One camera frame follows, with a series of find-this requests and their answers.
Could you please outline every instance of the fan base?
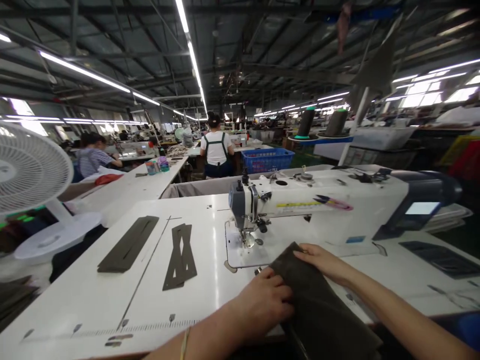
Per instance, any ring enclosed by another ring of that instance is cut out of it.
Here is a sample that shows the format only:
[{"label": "fan base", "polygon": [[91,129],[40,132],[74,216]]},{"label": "fan base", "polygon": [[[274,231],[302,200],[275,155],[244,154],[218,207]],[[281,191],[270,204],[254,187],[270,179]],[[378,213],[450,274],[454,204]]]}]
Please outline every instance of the fan base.
[{"label": "fan base", "polygon": [[100,213],[87,212],[73,216],[72,224],[56,222],[30,236],[13,255],[29,265],[47,263],[55,254],[81,243],[85,234],[100,225],[101,221]]}]

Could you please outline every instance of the forearm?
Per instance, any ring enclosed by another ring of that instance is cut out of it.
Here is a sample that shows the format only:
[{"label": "forearm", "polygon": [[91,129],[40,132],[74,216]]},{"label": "forearm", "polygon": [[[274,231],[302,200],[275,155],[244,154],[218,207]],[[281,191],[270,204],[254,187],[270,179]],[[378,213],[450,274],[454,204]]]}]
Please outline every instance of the forearm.
[{"label": "forearm", "polygon": [[474,350],[367,275],[353,271],[346,287],[417,360],[479,359]]},{"label": "forearm", "polygon": [[[241,331],[232,318],[230,303],[214,312],[190,329],[185,360],[222,360],[230,356],[243,343]],[[180,359],[185,332],[150,353],[144,360]]]}]

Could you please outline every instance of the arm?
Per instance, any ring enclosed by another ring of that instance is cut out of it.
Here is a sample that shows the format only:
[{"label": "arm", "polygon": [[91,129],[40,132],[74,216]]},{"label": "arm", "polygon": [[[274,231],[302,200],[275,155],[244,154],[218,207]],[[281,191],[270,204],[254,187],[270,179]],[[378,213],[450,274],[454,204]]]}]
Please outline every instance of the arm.
[{"label": "arm", "polygon": [[[258,340],[293,315],[293,306],[283,302],[291,296],[282,278],[265,268],[240,295],[190,329],[184,359],[226,359],[245,342]],[[144,360],[180,359],[184,336],[182,331]]]},{"label": "arm", "polygon": [[200,156],[206,155],[206,152],[205,152],[206,148],[207,148],[207,142],[205,141],[205,138],[202,136],[200,140]]},{"label": "arm", "polygon": [[111,157],[102,150],[97,149],[96,151],[98,153],[98,160],[100,161],[100,164],[102,165],[113,164],[119,168],[123,166],[122,161],[118,160],[119,154],[113,154],[113,157]]},{"label": "arm", "polygon": [[418,360],[479,359],[479,354],[377,281],[317,245],[295,256],[355,292]]}]

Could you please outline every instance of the red fabric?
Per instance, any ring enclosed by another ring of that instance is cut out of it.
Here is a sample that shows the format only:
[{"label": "red fabric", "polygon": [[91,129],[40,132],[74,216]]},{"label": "red fabric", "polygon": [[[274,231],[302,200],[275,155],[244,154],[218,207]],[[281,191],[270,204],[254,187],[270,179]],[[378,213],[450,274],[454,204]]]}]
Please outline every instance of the red fabric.
[{"label": "red fabric", "polygon": [[336,22],[337,41],[338,41],[338,55],[344,52],[345,40],[349,33],[350,15],[352,14],[352,3],[347,1],[341,6],[340,16]]},{"label": "red fabric", "polygon": [[95,185],[98,186],[98,185],[109,184],[111,182],[114,182],[115,180],[120,179],[122,176],[123,175],[116,175],[116,174],[102,175],[95,180]]},{"label": "red fabric", "polygon": [[468,144],[458,160],[450,166],[448,174],[463,180],[480,181],[480,140]]}]

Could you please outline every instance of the striped shirt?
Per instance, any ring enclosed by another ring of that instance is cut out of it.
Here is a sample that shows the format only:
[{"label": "striped shirt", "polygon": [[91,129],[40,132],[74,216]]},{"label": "striped shirt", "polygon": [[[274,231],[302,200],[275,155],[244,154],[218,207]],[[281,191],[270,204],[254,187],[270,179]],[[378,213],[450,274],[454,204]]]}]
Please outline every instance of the striped shirt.
[{"label": "striped shirt", "polygon": [[106,152],[96,148],[83,148],[76,152],[78,158],[78,170],[86,178],[98,173],[100,166],[110,164],[113,159]]}]

